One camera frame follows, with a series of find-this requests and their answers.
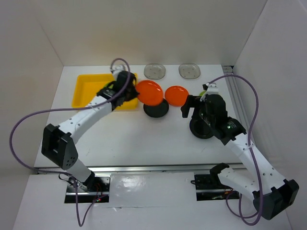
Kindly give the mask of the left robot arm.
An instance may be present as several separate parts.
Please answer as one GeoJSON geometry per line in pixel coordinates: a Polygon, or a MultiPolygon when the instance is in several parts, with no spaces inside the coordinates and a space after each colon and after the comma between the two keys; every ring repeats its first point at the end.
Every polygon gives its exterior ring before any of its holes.
{"type": "Polygon", "coordinates": [[[84,191],[90,191],[101,180],[79,159],[76,143],[101,118],[138,96],[133,73],[117,70],[114,75],[116,80],[97,92],[84,110],[57,126],[47,125],[43,131],[42,154],[74,177],[84,191]]]}

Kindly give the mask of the orange plate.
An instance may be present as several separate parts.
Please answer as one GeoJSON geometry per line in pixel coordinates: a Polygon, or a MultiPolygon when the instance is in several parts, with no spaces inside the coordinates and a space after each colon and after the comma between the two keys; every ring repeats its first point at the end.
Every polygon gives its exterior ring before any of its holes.
{"type": "Polygon", "coordinates": [[[182,86],[171,86],[165,91],[166,101],[175,107],[185,104],[189,92],[182,86]]]}
{"type": "Polygon", "coordinates": [[[159,84],[151,80],[142,80],[136,85],[139,93],[137,98],[140,102],[148,106],[159,105],[164,99],[164,93],[159,84]]]}

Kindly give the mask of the green plate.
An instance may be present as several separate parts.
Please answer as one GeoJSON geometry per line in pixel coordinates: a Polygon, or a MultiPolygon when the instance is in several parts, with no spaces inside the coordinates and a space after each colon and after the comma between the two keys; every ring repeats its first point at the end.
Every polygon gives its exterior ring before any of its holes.
{"type": "Polygon", "coordinates": [[[206,91],[202,91],[199,96],[202,97],[204,94],[206,93],[206,91]]]}
{"type": "Polygon", "coordinates": [[[114,86],[114,83],[115,83],[115,81],[108,82],[108,83],[104,86],[104,88],[110,88],[110,89],[112,89],[113,86],[114,86]]]}

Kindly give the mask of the clear plate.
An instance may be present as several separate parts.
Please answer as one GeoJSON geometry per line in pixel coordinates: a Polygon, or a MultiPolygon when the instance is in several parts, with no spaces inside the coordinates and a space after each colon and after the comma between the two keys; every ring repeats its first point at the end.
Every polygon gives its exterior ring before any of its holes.
{"type": "Polygon", "coordinates": [[[178,67],[179,74],[187,80],[197,79],[201,75],[201,70],[194,63],[184,63],[178,67]]]}
{"type": "Polygon", "coordinates": [[[144,76],[150,80],[160,80],[166,74],[166,68],[162,64],[151,63],[145,66],[144,76]]]}

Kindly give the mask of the black plate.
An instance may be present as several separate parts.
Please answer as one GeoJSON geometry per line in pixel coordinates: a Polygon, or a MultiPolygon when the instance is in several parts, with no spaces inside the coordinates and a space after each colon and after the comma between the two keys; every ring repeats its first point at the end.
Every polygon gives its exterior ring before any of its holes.
{"type": "Polygon", "coordinates": [[[144,112],[151,118],[161,118],[165,116],[169,111],[169,104],[166,99],[155,106],[143,105],[144,112]]]}
{"type": "Polygon", "coordinates": [[[189,123],[189,129],[191,133],[200,139],[210,139],[213,137],[213,133],[208,124],[200,117],[192,117],[189,123]]]}

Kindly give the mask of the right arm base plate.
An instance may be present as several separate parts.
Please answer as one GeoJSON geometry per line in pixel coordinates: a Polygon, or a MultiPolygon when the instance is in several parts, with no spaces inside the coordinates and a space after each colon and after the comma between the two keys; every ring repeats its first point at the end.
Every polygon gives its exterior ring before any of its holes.
{"type": "Polygon", "coordinates": [[[195,174],[190,183],[195,186],[197,201],[225,200],[228,195],[230,199],[239,199],[238,192],[214,182],[210,174],[195,174]]]}

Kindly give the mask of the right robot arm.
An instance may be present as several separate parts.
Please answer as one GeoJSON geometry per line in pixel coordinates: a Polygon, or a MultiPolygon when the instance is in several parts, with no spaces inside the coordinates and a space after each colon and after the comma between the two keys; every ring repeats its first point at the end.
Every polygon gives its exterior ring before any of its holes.
{"type": "Polygon", "coordinates": [[[228,164],[220,163],[210,170],[211,186],[226,185],[252,201],[266,220],[271,220],[291,206],[299,190],[298,183],[281,175],[249,139],[247,131],[235,118],[228,116],[226,103],[218,94],[188,95],[181,107],[183,118],[190,109],[192,117],[208,127],[209,132],[229,148],[251,173],[255,181],[239,175],[228,164]]]}

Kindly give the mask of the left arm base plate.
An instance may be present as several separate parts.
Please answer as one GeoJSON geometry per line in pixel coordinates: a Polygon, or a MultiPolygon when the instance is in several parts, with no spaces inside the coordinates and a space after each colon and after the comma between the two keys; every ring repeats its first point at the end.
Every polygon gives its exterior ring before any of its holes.
{"type": "MultiPolygon", "coordinates": [[[[78,203],[81,204],[90,204],[94,200],[96,203],[108,203],[109,202],[109,189],[110,189],[110,182],[111,176],[110,175],[103,175],[96,177],[96,182],[94,185],[87,189],[86,186],[83,186],[77,181],[77,188],[78,188],[78,203]]],[[[65,193],[65,204],[75,204],[75,187],[72,178],[62,179],[67,182],[67,188],[65,193]]]]}

